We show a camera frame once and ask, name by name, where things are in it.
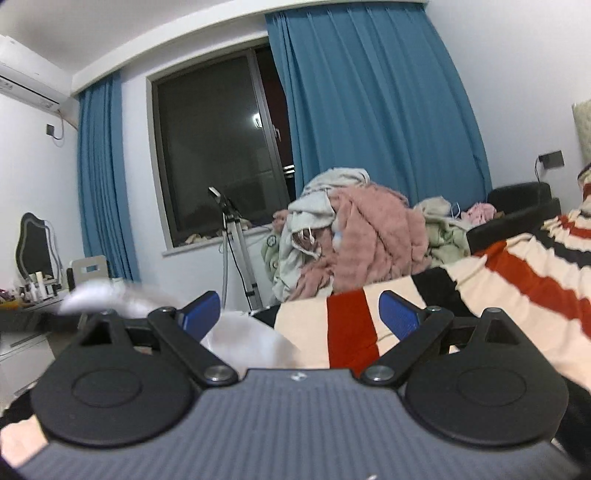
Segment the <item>glass pane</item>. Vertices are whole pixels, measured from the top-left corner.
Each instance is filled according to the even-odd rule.
[[[275,128],[277,149],[281,158],[281,165],[289,167],[294,164],[291,152],[290,123],[287,115],[287,100],[281,86],[279,74],[275,67],[275,60],[271,53],[271,47],[265,46],[257,49],[256,61],[261,72],[262,85],[265,90],[269,114]]]
[[[158,109],[179,237],[192,232],[213,236],[222,227],[209,186],[230,197],[254,225],[270,222],[284,208],[246,57],[160,84]]]

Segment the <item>blue gripper pad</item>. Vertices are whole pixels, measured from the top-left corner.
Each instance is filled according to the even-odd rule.
[[[222,311],[220,297],[214,291],[207,291],[180,310],[181,327],[200,342],[217,323]]]
[[[405,300],[397,298],[390,291],[383,291],[379,296],[378,309],[382,322],[386,324],[398,340],[404,340],[420,325],[418,307],[411,307]]]

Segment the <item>light fixture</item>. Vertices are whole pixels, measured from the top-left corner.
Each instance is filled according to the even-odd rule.
[[[252,116],[252,122],[255,124],[255,127],[262,128],[261,114],[259,112]]]

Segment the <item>wall outlet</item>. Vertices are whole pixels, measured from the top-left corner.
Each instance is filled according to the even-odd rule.
[[[544,164],[544,168],[560,168],[564,167],[564,158],[562,156],[562,150],[556,152],[547,153],[546,155],[540,155],[538,160]]]

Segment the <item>black circular pad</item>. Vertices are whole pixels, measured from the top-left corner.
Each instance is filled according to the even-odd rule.
[[[82,375],[72,394],[90,407],[112,408],[132,401],[142,391],[142,382],[133,372],[108,368]]]
[[[487,447],[551,439],[568,399],[539,352],[490,343],[420,365],[405,397],[429,429]]]
[[[503,368],[475,368],[457,379],[457,389],[466,399],[484,407],[502,407],[525,394],[525,380]]]
[[[65,351],[31,395],[45,431],[90,447],[156,437],[178,423],[192,399],[180,371],[156,356],[115,345]]]

